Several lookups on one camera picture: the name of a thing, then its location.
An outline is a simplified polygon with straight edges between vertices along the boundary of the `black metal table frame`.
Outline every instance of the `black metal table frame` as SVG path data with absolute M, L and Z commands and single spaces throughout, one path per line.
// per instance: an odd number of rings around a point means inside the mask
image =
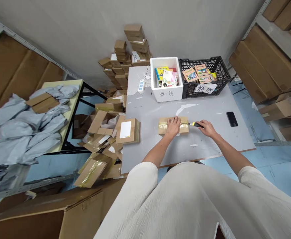
M 87 88 L 88 90 L 92 91 L 92 93 L 83 93 L 83 89 L 84 88 Z M 61 150 L 58 151 L 58 152 L 53 152 L 53 153 L 47 153 L 45 155 L 54 155 L 54 154 L 73 154 L 73 153 L 89 153 L 90 151 L 88 151 L 86 148 L 84 147 L 79 147 L 79 146 L 74 146 L 72 145 L 69 141 L 68 141 L 68 136 L 69 136 L 69 132 L 70 132 L 70 129 L 71 127 L 73 126 L 73 121 L 74 121 L 74 118 L 75 118 L 75 115 L 76 115 L 76 111 L 77 111 L 77 108 L 78 108 L 78 105 L 79 105 L 79 102 L 82 102 L 86 105 L 89 105 L 93 108 L 95 108 L 94 104 L 91 104 L 85 100 L 83 100 L 81 98 L 82 95 L 97 95 L 97 96 L 100 96 L 101 98 L 107 100 L 107 97 L 104 96 L 103 94 L 101 94 L 99 91 L 95 90 L 94 88 L 92 88 L 90 85 L 88 85 L 87 83 L 83 82 L 82 84 L 82 87 L 80 89 L 80 92 L 79 92 L 79 97 L 78 97 L 78 100 L 76 102 L 76 105 L 74 106 L 74 111 L 73 111 L 73 114 L 72 114 L 72 117 L 70 119 L 70 122 L 69 122 L 69 126 L 67 128 L 67 131 L 66 131 L 66 134 L 65 134 L 65 140 L 63 141 L 62 143 L 62 147 L 61 147 Z

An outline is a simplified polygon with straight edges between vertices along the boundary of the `white wall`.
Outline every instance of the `white wall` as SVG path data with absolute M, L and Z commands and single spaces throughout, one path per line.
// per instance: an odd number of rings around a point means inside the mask
M 0 21 L 93 87 L 111 85 L 98 60 L 125 24 L 141 23 L 153 57 L 227 63 L 264 0 L 0 0 Z

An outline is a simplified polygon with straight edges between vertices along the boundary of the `blue floor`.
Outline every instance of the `blue floor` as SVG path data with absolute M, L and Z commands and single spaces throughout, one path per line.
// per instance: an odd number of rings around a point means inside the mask
M 243 87 L 243 85 L 234 87 L 230 85 L 232 92 L 236 92 Z M 259 112 L 252 109 L 252 99 L 248 92 L 239 92 L 234 95 L 234 98 L 254 142 L 272 139 L 273 136 Z M 88 97 L 85 98 L 85 100 L 93 104 L 103 101 L 98 96 Z M 80 102 L 76 114 L 89 115 L 92 110 L 91 107 Z M 80 140 L 75 139 L 70 139 L 69 141 L 74 145 L 80 142 Z M 243 154 L 269 181 L 291 196 L 291 146 L 257 147 L 257 150 L 244 152 Z M 26 181 L 29 182 L 46 177 L 71 174 L 82 167 L 89 155 L 90 154 L 65 154 L 41 156 L 38 158 L 39 164 L 31 166 Z M 224 157 L 206 159 L 202 160 L 202 162 L 218 170 L 220 173 L 226 174 L 234 180 L 238 180 Z M 159 181 L 166 174 L 166 170 L 167 168 L 159 169 Z M 73 180 L 68 180 L 67 184 L 68 186 L 66 189 L 72 188 Z

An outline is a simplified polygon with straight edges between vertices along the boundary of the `black plastic basket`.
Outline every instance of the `black plastic basket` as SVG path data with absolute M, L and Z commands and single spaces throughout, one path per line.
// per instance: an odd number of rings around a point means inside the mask
M 225 67 L 225 64 L 223 62 L 223 59 L 220 56 L 217 57 L 211 57 L 210 59 L 204 59 L 204 60 L 189 60 L 189 59 L 180 59 L 180 68 L 181 71 L 185 71 L 191 67 L 194 67 L 196 65 L 205 64 L 206 67 L 210 70 L 210 72 L 216 72 L 216 80 L 212 81 L 211 83 L 217 84 L 217 87 L 213 91 L 213 93 L 203 93 L 203 92 L 196 92 L 194 93 L 194 90 L 197 85 L 200 83 L 196 82 L 190 82 L 188 83 L 184 75 L 182 74 L 183 79 L 183 95 L 182 98 L 191 98 L 191 97 L 203 97 L 203 96 L 213 96 L 213 95 L 219 95 L 221 91 L 224 89 L 226 84 L 230 81 L 231 77 Z

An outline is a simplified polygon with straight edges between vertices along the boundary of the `smartphone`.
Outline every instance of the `smartphone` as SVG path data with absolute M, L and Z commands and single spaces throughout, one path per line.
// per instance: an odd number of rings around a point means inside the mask
M 229 123 L 231 124 L 231 127 L 236 127 L 238 126 L 237 120 L 235 118 L 234 112 L 226 112 Z

